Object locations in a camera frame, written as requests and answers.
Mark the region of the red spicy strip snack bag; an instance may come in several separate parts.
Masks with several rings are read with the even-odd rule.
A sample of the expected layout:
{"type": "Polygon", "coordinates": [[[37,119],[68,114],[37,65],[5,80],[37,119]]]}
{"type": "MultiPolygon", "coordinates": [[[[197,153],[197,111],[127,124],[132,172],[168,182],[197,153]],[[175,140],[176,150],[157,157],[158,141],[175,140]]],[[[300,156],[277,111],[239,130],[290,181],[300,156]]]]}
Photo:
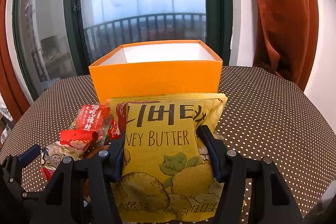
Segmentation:
{"type": "Polygon", "coordinates": [[[106,105],[83,105],[70,125],[71,130],[95,131],[98,133],[97,145],[105,143],[105,121],[110,113],[106,105]]]}

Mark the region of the yellow honey butter chip bag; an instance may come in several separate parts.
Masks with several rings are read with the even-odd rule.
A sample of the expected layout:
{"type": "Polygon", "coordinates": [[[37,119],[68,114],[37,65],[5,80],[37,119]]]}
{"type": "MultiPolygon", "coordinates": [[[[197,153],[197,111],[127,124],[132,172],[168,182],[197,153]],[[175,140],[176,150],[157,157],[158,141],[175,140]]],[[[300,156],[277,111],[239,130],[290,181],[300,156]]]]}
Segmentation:
{"type": "Polygon", "coordinates": [[[125,139],[122,174],[113,186],[124,222],[198,222],[213,217],[222,193],[197,130],[214,131],[222,93],[121,97],[109,101],[125,139]]]}

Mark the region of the cartoon printed snack packet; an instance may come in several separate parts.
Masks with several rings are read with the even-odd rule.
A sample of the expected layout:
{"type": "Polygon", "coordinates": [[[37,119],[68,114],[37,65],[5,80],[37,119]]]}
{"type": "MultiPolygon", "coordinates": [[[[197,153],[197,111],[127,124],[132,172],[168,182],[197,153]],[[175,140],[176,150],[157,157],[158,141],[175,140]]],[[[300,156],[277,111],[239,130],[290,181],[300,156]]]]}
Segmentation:
{"type": "Polygon", "coordinates": [[[49,144],[42,150],[41,171],[47,181],[49,181],[59,164],[65,157],[72,157],[78,160],[82,154],[81,148],[76,148],[70,141],[57,141],[49,144]]]}

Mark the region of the red white snack packet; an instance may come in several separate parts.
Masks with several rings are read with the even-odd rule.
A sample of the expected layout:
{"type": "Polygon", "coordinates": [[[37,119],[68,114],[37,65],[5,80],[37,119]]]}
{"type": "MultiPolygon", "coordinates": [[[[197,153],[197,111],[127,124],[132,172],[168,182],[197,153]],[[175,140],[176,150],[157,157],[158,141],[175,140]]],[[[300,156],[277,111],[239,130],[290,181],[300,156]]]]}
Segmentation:
{"type": "Polygon", "coordinates": [[[60,132],[60,145],[69,153],[80,157],[98,139],[98,133],[92,130],[63,130],[60,132]]]}

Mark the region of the rust orange left curtain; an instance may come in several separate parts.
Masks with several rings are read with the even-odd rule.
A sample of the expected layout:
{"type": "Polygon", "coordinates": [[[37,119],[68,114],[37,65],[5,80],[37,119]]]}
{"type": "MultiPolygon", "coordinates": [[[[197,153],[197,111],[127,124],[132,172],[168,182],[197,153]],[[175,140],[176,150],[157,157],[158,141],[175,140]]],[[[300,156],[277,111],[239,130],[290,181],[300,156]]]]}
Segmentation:
{"type": "Polygon", "coordinates": [[[14,122],[17,122],[29,109],[30,104],[19,86],[9,54],[5,25],[6,2],[7,0],[1,0],[1,96],[14,122]]]}

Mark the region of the rust orange curtain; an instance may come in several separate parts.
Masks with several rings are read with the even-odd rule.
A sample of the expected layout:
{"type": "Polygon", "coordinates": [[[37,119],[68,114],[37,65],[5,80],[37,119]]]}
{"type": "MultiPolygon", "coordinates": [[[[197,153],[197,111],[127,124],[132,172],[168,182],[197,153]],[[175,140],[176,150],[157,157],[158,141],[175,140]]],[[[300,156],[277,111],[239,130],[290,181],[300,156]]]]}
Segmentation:
{"type": "Polygon", "coordinates": [[[257,0],[253,64],[306,88],[317,49],[317,0],[257,0]]]}
{"type": "Polygon", "coordinates": [[[7,0],[1,0],[1,96],[14,122],[17,122],[29,109],[30,104],[19,86],[9,54],[5,25],[6,2],[7,0]]]}

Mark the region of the brown polka dot tablecloth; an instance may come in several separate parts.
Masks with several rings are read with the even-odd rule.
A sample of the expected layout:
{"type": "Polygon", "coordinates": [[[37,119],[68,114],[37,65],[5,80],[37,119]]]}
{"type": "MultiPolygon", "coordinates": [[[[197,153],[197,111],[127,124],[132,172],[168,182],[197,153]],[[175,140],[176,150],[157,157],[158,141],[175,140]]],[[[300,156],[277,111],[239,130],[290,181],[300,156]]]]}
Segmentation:
{"type": "MultiPolygon", "coordinates": [[[[273,157],[306,223],[323,223],[323,192],[335,177],[335,133],[293,82],[254,67],[224,67],[228,102],[217,125],[226,145],[258,159],[273,157]]],[[[78,109],[97,102],[90,76],[57,81],[22,116],[1,158],[56,141],[78,109]]]]}

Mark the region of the orange open cardboard box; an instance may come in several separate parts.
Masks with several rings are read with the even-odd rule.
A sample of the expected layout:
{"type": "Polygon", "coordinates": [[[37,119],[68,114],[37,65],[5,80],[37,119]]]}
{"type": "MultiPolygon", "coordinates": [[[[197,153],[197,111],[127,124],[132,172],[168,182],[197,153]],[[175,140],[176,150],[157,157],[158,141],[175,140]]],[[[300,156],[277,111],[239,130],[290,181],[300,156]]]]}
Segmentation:
{"type": "Polygon", "coordinates": [[[112,98],[216,93],[223,60],[201,40],[123,44],[89,66],[101,103],[112,98]]]}

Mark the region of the dark balcony railing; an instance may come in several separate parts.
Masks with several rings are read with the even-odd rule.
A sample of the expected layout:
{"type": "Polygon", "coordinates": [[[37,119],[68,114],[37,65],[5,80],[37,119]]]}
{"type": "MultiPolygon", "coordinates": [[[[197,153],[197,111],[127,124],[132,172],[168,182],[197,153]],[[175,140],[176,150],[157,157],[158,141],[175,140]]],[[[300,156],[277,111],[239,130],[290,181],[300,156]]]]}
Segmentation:
{"type": "Polygon", "coordinates": [[[156,40],[206,40],[206,14],[169,12],[111,20],[84,28],[89,62],[122,44],[156,40]]]}

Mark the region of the rust orange right curtain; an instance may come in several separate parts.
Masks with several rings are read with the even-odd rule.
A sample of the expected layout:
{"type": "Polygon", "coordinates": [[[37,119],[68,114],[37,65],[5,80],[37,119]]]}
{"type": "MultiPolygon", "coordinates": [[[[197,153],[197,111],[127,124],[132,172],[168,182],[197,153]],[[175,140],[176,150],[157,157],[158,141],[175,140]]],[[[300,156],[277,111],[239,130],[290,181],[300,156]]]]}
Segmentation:
{"type": "Polygon", "coordinates": [[[317,49],[317,0],[257,0],[253,64],[306,88],[317,49]]]}

